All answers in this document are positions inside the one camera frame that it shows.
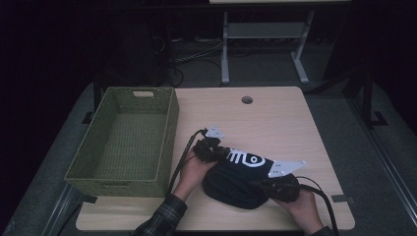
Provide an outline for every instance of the wooden desk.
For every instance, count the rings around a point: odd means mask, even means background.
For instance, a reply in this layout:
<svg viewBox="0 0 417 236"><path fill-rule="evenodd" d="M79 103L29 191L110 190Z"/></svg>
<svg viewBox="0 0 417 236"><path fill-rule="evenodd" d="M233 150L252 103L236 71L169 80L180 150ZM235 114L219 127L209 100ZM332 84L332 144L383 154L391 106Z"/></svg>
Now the wooden desk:
<svg viewBox="0 0 417 236"><path fill-rule="evenodd" d="M343 195L328 154L303 93L298 88L178 88L180 104L172 171L189 141L199 129L216 126L225 134L222 145L269 159L306 160L296 171L317 181L324 192ZM244 104L243 96L252 104ZM325 225L330 225L324 201L317 197ZM80 230L134 230L148 220L162 199L99 197L84 204L77 220ZM200 187L187 201L188 210L178 230L295 230L288 213L268 201L245 210L217 202ZM332 203L339 229L353 228L347 203Z"/></svg>

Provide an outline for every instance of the wire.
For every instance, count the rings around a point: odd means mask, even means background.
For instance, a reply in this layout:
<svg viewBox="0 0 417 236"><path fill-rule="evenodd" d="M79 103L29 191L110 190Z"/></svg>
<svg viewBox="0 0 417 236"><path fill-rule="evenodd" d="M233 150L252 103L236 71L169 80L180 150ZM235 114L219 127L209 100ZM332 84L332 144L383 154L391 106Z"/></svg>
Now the wire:
<svg viewBox="0 0 417 236"><path fill-rule="evenodd" d="M315 189L315 188L313 188L311 186L308 186L308 185L301 184L299 186L299 188L304 189L304 190L308 190L310 192L313 192L313 193L319 195L320 197L322 197L323 200L325 200L326 206L328 207L328 214L330 216L331 226L333 228L334 235L339 236L338 229L337 229L337 224L336 224L336 219L334 217L333 208L331 207L331 203L330 203L330 200L328 199L328 196L326 196L326 194L323 191L319 191L318 189Z"/></svg>
<svg viewBox="0 0 417 236"><path fill-rule="evenodd" d="M255 46L245 43L243 40L239 40L237 42L232 43L233 40L234 39L228 42L228 44L230 45L230 49L228 50L228 56L230 57L248 57L255 54L259 54L261 52L260 48L256 49ZM245 48L250 48L251 51L245 52Z"/></svg>
<svg viewBox="0 0 417 236"><path fill-rule="evenodd" d="M214 38L214 39L195 39L194 40L197 43L205 44L205 45L214 45L216 43L221 42L220 38Z"/></svg>
<svg viewBox="0 0 417 236"><path fill-rule="evenodd" d="M169 62L177 62L177 63L179 63L179 62L186 62L186 61L190 61L190 60L197 59L197 58L200 58L200 57L208 56L208 55L210 55L210 54L218 51L221 48L222 45L223 45L223 43L220 42L215 47L210 48L210 49L207 49L207 50L205 50L203 52L199 52L199 53L196 53L194 55L187 56L187 57L183 57L183 58L179 58L179 59L175 59L175 60L169 60Z"/></svg>
<svg viewBox="0 0 417 236"><path fill-rule="evenodd" d="M312 180L312 179L310 179L310 178L307 178L307 177L304 177L304 176L296 176L295 178L297 178L297 179L306 179L306 180L310 180L311 182L313 182L313 183L315 183L315 184L316 184L316 186L320 189L320 191L323 191L323 190L322 190L322 188L320 187L320 185L319 185L316 181L314 181L314 180Z"/></svg>
<svg viewBox="0 0 417 236"><path fill-rule="evenodd" d="M180 69L177 69L176 67L175 68L168 67L168 69L174 70L175 74L176 73L180 74L180 82L178 82L176 85L174 84L174 80L172 79L172 77L169 74L167 74L168 83L174 88L178 88L184 81L184 73Z"/></svg>
<svg viewBox="0 0 417 236"><path fill-rule="evenodd" d="M191 61L189 61L189 62L210 62L211 64L213 64L215 67L217 67L218 68L218 70L220 70L221 71L221 67L217 64L217 63L215 63L215 62L213 62L213 61L210 61L210 60L208 60L208 59L193 59L193 60L191 60Z"/></svg>
<svg viewBox="0 0 417 236"><path fill-rule="evenodd" d="M156 55L159 55L159 53L161 53L163 49L165 49L165 40L163 40L163 38L160 36L154 36L153 39L159 39L162 42L161 48L158 51L154 52Z"/></svg>
<svg viewBox="0 0 417 236"><path fill-rule="evenodd" d="M174 186L175 180L177 179L178 173L180 172L181 168L184 166L184 164L188 161L184 161L187 153L190 151L191 145L194 142L194 139L196 138L196 135L203 132L204 130L197 131L188 141L183 154L181 155L180 161L178 161L177 167L175 168L174 173L172 174L171 182L169 183L168 191L166 192L166 196L172 193L172 188Z"/></svg>
<svg viewBox="0 0 417 236"><path fill-rule="evenodd" d="M195 155L193 155L193 156L191 156L191 157L190 157L190 159L188 159L188 160L184 161L184 163L182 163L182 165L181 165L181 167L180 167L180 168L182 169L182 168L183 168L183 167L187 164L187 162L188 162L188 161L190 161L191 159L193 159L194 157L196 157L196 156L195 156Z"/></svg>

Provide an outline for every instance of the logo on bag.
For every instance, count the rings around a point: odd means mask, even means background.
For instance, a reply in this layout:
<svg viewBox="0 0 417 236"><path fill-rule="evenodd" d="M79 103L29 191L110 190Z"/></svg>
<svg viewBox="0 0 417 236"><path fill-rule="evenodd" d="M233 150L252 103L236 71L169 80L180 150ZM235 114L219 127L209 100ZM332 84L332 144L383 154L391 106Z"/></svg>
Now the logo on bag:
<svg viewBox="0 0 417 236"><path fill-rule="evenodd" d="M244 151L234 148L230 149L230 153L227 155L227 159L230 162L234 162L236 164L238 164L239 161L241 161L242 164L253 168L262 166L266 162L266 160L263 157L246 153Z"/></svg>

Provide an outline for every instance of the white plastic part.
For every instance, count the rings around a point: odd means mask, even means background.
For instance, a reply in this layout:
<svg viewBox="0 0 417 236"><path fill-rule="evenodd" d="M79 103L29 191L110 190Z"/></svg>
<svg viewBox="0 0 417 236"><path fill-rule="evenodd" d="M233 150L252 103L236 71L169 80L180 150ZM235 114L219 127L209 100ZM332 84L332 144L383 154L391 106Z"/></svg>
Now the white plastic part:
<svg viewBox="0 0 417 236"><path fill-rule="evenodd" d="M270 168L268 177L269 178L282 177L306 165L307 165L307 162L304 160L302 161L275 160L273 162L272 167Z"/></svg>
<svg viewBox="0 0 417 236"><path fill-rule="evenodd" d="M224 135L214 126L211 126L206 133L206 137L223 139Z"/></svg>

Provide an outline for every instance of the green wicker basket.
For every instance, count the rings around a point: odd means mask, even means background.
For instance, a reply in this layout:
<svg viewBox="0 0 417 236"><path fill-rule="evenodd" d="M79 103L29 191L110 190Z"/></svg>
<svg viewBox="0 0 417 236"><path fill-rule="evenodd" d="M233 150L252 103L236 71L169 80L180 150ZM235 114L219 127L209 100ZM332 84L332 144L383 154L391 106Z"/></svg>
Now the green wicker basket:
<svg viewBox="0 0 417 236"><path fill-rule="evenodd" d="M164 197L178 113L174 88L109 88L65 180L90 196Z"/></svg>

